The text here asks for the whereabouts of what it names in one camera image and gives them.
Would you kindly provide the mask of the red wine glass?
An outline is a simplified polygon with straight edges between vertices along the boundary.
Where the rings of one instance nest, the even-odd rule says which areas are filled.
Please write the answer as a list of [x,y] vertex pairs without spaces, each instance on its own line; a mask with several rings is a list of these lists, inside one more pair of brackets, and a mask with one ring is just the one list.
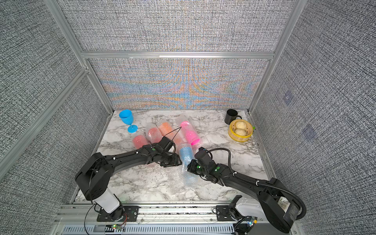
[[146,130],[146,137],[152,144],[158,143],[163,138],[158,127],[149,127]]

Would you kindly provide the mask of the blue wine glass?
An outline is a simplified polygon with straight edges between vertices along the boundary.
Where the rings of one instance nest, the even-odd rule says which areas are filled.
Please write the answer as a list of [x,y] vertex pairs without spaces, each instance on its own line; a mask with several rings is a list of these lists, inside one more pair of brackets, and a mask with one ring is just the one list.
[[119,117],[123,123],[128,125],[128,132],[129,133],[136,133],[138,131],[137,125],[133,124],[134,117],[132,111],[130,110],[123,110],[119,113]]
[[189,143],[184,143],[178,146],[178,153],[182,161],[182,170],[187,171],[188,165],[194,159],[194,152],[192,145]]

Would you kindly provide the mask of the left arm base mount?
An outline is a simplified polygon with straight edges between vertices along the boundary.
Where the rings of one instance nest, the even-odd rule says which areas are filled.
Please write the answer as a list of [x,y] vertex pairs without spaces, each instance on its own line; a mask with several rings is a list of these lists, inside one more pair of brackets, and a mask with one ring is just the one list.
[[99,210],[97,222],[136,222],[139,214],[139,206],[120,204],[112,213],[107,213],[103,208]]

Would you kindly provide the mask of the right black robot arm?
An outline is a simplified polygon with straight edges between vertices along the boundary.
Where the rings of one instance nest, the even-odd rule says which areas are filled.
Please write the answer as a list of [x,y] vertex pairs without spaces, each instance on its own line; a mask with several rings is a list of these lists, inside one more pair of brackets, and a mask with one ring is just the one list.
[[[217,164],[212,159],[212,152],[220,150],[228,153],[227,165]],[[276,178],[261,180],[233,170],[231,156],[227,148],[207,150],[201,147],[188,164],[187,171],[205,181],[233,188],[256,199],[269,223],[280,232],[289,233],[294,222],[304,218],[307,213],[303,200]]]

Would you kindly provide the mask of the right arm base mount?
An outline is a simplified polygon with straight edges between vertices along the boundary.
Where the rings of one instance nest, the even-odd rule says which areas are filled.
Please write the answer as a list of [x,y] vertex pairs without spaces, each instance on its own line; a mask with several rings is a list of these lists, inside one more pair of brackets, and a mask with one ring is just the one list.
[[237,195],[230,204],[217,205],[214,213],[217,221],[240,221],[244,217],[262,216],[262,208],[260,204],[253,199]]

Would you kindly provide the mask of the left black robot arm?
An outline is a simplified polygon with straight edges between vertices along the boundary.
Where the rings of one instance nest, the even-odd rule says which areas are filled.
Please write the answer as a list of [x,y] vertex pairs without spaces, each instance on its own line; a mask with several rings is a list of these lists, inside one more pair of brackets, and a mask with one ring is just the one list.
[[125,209],[121,201],[112,193],[108,184],[110,178],[122,170],[139,165],[157,163],[161,167],[182,165],[180,156],[171,152],[176,148],[175,143],[163,137],[158,143],[144,145],[139,149],[118,154],[93,154],[75,176],[75,181],[85,199],[94,202],[102,208],[102,213],[111,221],[125,218]]

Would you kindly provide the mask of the bubble wrap sheet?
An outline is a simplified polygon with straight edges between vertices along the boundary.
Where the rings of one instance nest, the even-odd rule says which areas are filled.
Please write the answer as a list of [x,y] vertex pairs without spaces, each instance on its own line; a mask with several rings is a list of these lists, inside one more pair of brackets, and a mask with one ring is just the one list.
[[230,201],[237,192],[228,187],[204,181],[181,167],[164,168],[166,182],[162,183],[165,197],[173,201]]
[[187,167],[187,171],[181,170],[181,172],[182,172],[181,179],[186,188],[195,189],[198,187],[200,178],[197,175],[190,173],[188,171],[188,167]]

